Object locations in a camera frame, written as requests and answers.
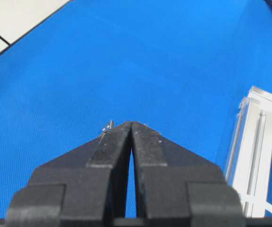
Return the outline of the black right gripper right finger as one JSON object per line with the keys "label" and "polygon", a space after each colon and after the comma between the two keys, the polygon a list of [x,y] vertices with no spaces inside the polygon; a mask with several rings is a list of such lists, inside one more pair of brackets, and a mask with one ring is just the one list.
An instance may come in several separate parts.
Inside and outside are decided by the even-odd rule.
{"label": "black right gripper right finger", "polygon": [[219,166],[132,123],[137,203],[149,227],[243,227],[241,203]]}

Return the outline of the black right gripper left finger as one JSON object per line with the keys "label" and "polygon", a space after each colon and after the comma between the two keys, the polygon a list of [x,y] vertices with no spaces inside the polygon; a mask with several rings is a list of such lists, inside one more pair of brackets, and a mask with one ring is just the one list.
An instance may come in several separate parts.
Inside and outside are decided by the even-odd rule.
{"label": "black right gripper left finger", "polygon": [[101,227],[124,213],[131,122],[38,166],[15,193],[9,227]]}

